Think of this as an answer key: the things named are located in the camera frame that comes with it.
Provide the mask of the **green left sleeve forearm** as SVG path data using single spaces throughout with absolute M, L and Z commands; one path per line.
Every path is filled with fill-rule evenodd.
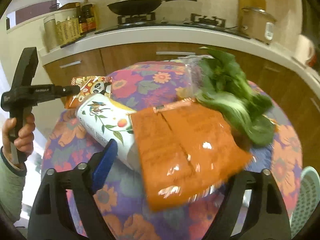
M 25 163 L 22 163 L 21 168 L 12 165 L 3 154 L 1 147 L 1 207 L 9 220 L 14 224 L 20 220 L 22 209 L 22 192 L 25 186 L 25 176 L 27 168 Z

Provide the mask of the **person's left hand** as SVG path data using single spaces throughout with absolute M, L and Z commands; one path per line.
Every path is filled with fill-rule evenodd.
M 9 140 L 9 132 L 16 126 L 16 118 L 10 118 L 5 120 L 2 127 L 2 142 L 3 142 L 3 154 L 7 160 L 19 169 L 24 169 L 23 164 L 14 164 L 12 153 L 11 153 L 11 144 Z M 34 150 L 33 140 L 35 131 L 35 117 L 30 113 L 26 119 L 24 126 L 18 132 L 18 138 L 14 141 L 15 147 L 23 152 L 26 157 L 32 154 Z

